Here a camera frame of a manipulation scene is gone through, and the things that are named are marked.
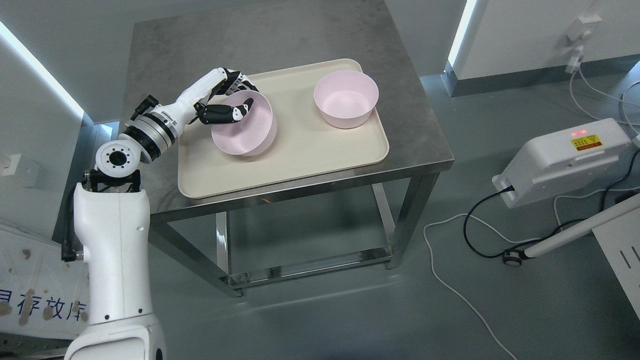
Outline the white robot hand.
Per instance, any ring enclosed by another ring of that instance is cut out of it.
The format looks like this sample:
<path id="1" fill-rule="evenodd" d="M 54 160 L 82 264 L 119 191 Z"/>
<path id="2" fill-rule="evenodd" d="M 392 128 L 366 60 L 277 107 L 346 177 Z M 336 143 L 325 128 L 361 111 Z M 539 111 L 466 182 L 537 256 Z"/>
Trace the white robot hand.
<path id="1" fill-rule="evenodd" d="M 226 104 L 204 105 L 203 98 L 210 98 L 220 90 L 220 95 L 229 95 L 238 91 L 256 91 L 258 87 L 240 71 L 224 67 L 214 68 L 187 87 L 176 98 L 180 107 L 181 123 L 187 123 L 196 117 L 194 105 L 198 103 L 198 119 L 204 125 L 231 125 L 242 121 L 254 104 L 253 98 L 247 98 L 241 105 Z"/>

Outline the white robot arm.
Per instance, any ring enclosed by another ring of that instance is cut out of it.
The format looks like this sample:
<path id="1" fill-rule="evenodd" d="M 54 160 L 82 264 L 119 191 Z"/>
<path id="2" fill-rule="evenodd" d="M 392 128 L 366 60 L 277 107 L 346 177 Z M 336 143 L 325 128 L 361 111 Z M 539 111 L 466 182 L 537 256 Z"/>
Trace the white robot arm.
<path id="1" fill-rule="evenodd" d="M 154 314 L 149 271 L 150 202 L 140 164 L 173 146 L 187 125 L 231 125 L 248 116 L 254 101 L 210 104 L 215 96 L 256 91 L 241 71 L 218 67 L 171 104 L 149 95 L 117 139 L 103 144 L 94 168 L 72 196 L 73 228 L 89 275 L 85 330 L 71 342 L 67 360 L 164 360 L 162 324 Z"/>

